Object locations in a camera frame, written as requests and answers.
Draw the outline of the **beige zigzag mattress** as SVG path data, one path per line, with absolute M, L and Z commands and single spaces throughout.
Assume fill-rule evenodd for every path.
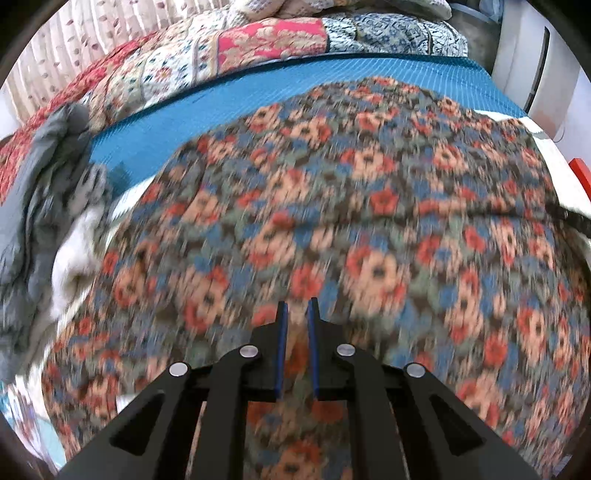
M 541 128 L 529 118 L 469 112 L 465 162 L 476 182 L 471 212 L 563 222 L 588 233 L 590 199 Z

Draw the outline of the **white cabinet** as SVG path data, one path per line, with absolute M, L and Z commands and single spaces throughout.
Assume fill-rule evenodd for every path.
M 492 78 L 553 140 L 565 137 L 582 69 L 567 43 L 526 1 L 506 1 Z

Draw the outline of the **floral patterned dress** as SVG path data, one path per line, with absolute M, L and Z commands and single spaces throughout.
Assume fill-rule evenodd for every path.
M 181 146 L 56 340 L 67 457 L 168 365 L 211 364 L 290 311 L 286 382 L 247 411 L 245 477 L 348 479 L 346 410 L 312 395 L 305 311 L 419 362 L 543 478 L 590 394 L 590 270 L 559 222 L 471 212 L 473 110 L 388 77 L 324 84 Z

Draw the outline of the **grey jacket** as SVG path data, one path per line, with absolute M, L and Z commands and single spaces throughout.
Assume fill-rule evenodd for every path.
M 34 135 L 1 205 L 1 381 L 11 383 L 29 348 L 58 248 L 74 220 L 110 197 L 105 166 L 89 161 L 89 111 L 68 102 Z

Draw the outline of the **red stool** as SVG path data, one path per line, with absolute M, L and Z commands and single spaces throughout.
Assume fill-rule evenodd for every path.
M 591 199 L 591 170 L 581 158 L 573 158 L 569 166 L 580 184 L 582 185 L 588 198 Z

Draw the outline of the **white fleece garment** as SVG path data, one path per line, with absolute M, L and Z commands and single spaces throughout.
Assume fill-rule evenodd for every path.
M 51 274 L 50 318 L 53 321 L 57 321 L 73 302 L 78 280 L 88 279 L 100 267 L 97 238 L 107 211 L 105 202 L 87 207 L 75 219 L 56 253 Z

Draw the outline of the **patchwork quilt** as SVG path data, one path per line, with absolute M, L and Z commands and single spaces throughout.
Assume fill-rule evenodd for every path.
M 73 79 L 54 80 L 48 100 L 1 148 L 1 193 L 8 194 L 35 132 L 68 102 L 89 110 L 101 132 L 200 83 L 256 64 L 324 53 L 465 57 L 468 39 L 446 21 L 400 13 L 336 12 L 318 18 L 267 18 L 231 26 L 228 8 L 199 13 L 136 36 L 93 61 Z

